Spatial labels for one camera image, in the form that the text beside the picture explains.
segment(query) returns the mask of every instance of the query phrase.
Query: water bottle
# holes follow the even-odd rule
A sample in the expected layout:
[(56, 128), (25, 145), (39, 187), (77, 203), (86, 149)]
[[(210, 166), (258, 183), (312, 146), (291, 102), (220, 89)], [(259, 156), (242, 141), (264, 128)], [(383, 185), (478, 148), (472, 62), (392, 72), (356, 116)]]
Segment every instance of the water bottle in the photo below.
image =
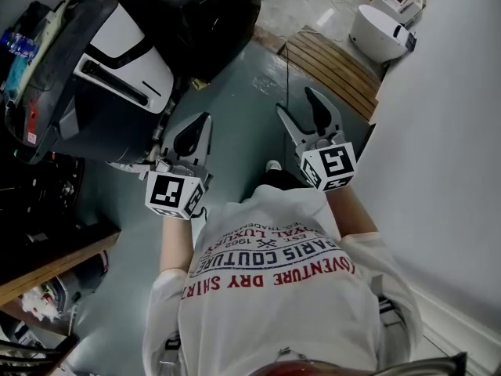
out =
[(40, 48), (37, 42), (16, 32), (4, 32), (0, 45), (4, 45), (9, 52), (17, 56), (27, 57), (29, 60), (37, 55)]

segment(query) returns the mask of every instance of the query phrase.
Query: white sweatshirt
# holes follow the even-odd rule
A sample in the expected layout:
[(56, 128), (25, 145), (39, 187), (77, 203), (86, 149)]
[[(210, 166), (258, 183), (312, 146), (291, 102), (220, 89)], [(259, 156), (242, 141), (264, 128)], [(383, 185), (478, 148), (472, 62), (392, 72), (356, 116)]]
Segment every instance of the white sweatshirt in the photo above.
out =
[(146, 376), (176, 358), (181, 374), (247, 376), (286, 347), (376, 370), (387, 362), (387, 342), (375, 280), (402, 320), (405, 341), (396, 345), (408, 356), (420, 315), (379, 234), (340, 240), (325, 194), (260, 186), (243, 204), (211, 211), (188, 274), (167, 270), (153, 284)]

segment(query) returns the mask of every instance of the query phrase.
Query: sweatshirt sleeve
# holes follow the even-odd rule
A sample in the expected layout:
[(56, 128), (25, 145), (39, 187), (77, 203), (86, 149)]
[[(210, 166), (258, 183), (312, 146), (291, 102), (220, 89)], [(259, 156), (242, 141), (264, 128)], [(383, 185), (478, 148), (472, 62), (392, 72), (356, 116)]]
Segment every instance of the sweatshirt sleeve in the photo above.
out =
[[(408, 347), (405, 356), (407, 356), (406, 360), (409, 360), (409, 356), (416, 351), (423, 335), (423, 325), (413, 293), (403, 280), (402, 272), (390, 250), (379, 233), (349, 235), (342, 238), (339, 245), (358, 266), (362, 276), (373, 289), (373, 293), (378, 295), (380, 315), (383, 315), (388, 306), (395, 307), (398, 317), (403, 319), (405, 335), (408, 338), (405, 344)], [(381, 335), (382, 344), (386, 345), (383, 347), (384, 351), (387, 352), (393, 345), (402, 346), (403, 342), (388, 341), (395, 340), (395, 337), (391, 336), (391, 331), (385, 330), (384, 325), (381, 333), (386, 333), (386, 335)]]
[(146, 376), (158, 375), (159, 361), (166, 354), (170, 353), (173, 361), (177, 358), (180, 347), (178, 311), (185, 281), (186, 272), (170, 269), (162, 272), (153, 283), (142, 342)]

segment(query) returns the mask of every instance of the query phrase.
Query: marble floor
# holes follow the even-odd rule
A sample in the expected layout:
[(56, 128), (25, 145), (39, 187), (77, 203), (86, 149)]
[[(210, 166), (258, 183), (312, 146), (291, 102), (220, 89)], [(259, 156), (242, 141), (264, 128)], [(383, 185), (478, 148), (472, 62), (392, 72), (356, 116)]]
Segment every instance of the marble floor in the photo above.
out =
[(348, 37), (357, 8), (368, 3), (369, 0), (262, 0), (257, 25), (284, 40), (308, 25), (379, 74), (378, 66)]

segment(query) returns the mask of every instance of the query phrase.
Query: black pants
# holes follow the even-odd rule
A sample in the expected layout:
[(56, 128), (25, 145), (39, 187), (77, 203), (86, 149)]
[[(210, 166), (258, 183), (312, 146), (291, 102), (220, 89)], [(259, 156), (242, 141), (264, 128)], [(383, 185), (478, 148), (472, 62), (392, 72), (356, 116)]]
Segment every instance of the black pants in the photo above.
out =
[(311, 188), (285, 170), (270, 170), (259, 180), (259, 185), (270, 185), (282, 191), (294, 188)]

